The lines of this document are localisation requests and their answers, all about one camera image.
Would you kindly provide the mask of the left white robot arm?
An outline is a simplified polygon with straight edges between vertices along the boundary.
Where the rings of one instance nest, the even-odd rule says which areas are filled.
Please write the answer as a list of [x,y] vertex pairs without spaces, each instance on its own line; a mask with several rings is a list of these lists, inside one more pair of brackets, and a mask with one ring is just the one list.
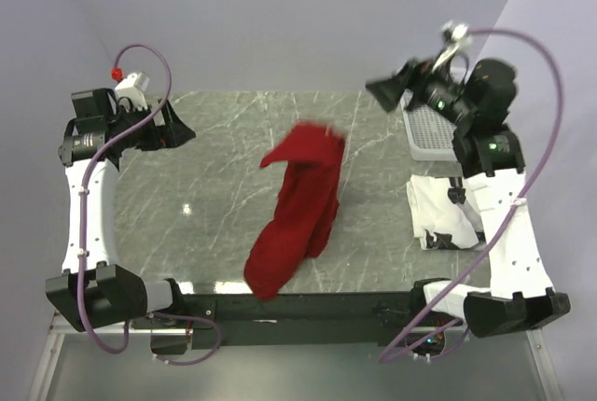
[[148,283],[123,268],[114,230],[120,158],[127,149],[177,148],[194,139],[169,101],[136,108],[132,98],[108,88],[74,92],[75,116],[68,121],[59,158],[70,199],[67,249],[60,276],[46,281],[46,296],[78,332],[132,321],[151,312],[164,327],[186,319],[187,306],[173,279]]

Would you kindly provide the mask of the red t-shirt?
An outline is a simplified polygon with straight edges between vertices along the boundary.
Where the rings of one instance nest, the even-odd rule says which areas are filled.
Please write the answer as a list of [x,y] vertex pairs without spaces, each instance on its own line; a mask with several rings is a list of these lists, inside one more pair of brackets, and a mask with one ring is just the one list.
[[243,277],[261,300],[274,299],[303,261],[325,250],[339,210],[345,137],[330,126],[299,122],[260,162],[284,162],[271,221],[246,260]]

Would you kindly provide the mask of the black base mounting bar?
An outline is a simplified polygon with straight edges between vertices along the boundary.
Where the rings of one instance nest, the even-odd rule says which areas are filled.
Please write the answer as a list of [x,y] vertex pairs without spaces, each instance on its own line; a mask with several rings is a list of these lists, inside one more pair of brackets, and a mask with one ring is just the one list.
[[284,294],[262,301],[252,294],[188,294],[178,315],[208,319],[223,346],[386,346],[424,306],[423,287],[409,292]]

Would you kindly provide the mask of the white printed folded t-shirt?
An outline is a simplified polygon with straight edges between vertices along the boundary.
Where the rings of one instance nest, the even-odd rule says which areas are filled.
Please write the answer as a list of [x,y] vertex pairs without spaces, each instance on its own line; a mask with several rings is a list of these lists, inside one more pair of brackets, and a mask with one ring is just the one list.
[[462,177],[413,174],[406,191],[422,250],[473,250],[486,242],[476,198]]

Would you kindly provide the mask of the white perforated plastic basket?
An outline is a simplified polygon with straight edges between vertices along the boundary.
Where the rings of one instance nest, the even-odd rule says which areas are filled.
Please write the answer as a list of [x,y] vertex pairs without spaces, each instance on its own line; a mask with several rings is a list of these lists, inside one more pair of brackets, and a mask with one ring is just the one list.
[[456,157],[452,149],[454,126],[428,106],[407,111],[410,94],[400,100],[410,155],[416,161],[450,161]]

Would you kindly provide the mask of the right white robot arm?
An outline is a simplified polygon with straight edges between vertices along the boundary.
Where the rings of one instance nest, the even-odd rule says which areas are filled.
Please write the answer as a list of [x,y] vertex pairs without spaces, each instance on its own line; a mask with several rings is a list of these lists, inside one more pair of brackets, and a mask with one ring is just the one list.
[[460,280],[418,283],[422,294],[409,306],[419,325],[431,325],[445,312],[481,339],[540,329],[571,310],[538,251],[525,199],[533,180],[525,174],[520,140],[506,123],[515,80],[514,67],[496,59],[479,61],[461,82],[447,64],[410,60],[397,73],[366,84],[387,113],[410,92],[407,111],[428,107],[453,125],[452,149],[477,201],[489,250],[487,289],[468,289]]

